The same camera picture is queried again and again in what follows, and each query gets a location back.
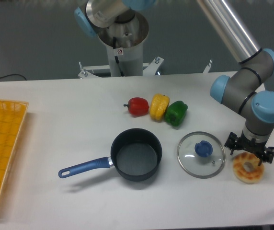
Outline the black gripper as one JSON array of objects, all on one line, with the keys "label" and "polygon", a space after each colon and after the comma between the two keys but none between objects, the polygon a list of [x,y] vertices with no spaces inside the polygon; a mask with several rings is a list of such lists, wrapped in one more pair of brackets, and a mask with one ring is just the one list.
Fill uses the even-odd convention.
[{"label": "black gripper", "polygon": [[230,150],[232,156],[234,151],[244,150],[250,153],[257,153],[259,155],[258,166],[263,162],[271,164],[274,159],[274,147],[265,147],[266,141],[256,142],[256,139],[249,140],[244,135],[239,138],[235,133],[230,132],[224,147]]}]

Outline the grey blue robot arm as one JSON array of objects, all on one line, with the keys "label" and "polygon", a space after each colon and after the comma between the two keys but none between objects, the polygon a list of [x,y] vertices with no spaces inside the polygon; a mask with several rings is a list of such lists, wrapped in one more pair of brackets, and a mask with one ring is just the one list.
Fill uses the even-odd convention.
[{"label": "grey blue robot arm", "polygon": [[[158,59],[143,67],[149,27],[140,14],[153,4],[152,0],[88,0],[74,11],[82,31],[105,45],[113,77],[156,73]],[[231,151],[253,153],[260,163],[271,163],[274,147],[266,142],[274,128],[274,92],[258,88],[274,73],[274,51],[258,45],[228,1],[201,0],[199,6],[240,64],[238,72],[219,76],[210,89],[212,98],[246,120],[241,136],[230,133],[225,145]]]}]

